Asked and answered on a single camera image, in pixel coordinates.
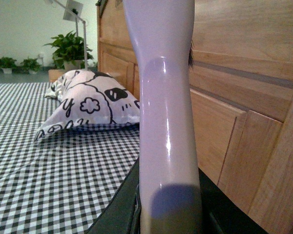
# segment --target checkered bedsheet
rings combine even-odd
[[[0,84],[0,234],[83,233],[139,155],[139,128],[60,131],[34,142],[59,103],[49,83]]]

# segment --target white wall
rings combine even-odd
[[[66,5],[66,0],[59,1]],[[76,1],[84,4],[81,18],[87,21],[87,44],[93,50],[93,61],[97,61],[96,1]],[[52,42],[51,37],[76,29],[75,22],[63,20],[63,14],[63,8],[55,3],[47,5],[44,0],[0,0],[0,58],[13,57],[19,64],[44,52],[44,66],[51,66],[55,48],[43,45]],[[83,37],[82,23],[79,36]]]

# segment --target wooden bed frame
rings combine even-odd
[[[268,233],[293,233],[293,0],[196,0],[192,39],[199,168]],[[98,58],[139,99],[122,0],[98,7]]]

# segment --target pillow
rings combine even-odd
[[[140,121],[138,100],[113,77],[101,72],[69,71],[46,96],[57,97],[61,103],[38,129],[35,140],[85,124],[98,125],[101,130]]]

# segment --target flower pot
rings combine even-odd
[[[37,74],[37,72],[35,72],[33,70],[29,70],[29,74],[34,75],[34,74]]]
[[[74,65],[71,61],[64,61],[65,71],[77,70],[80,69],[80,64],[82,60],[75,60],[76,65]]]
[[[5,74],[12,74],[12,68],[2,68],[2,70]]]

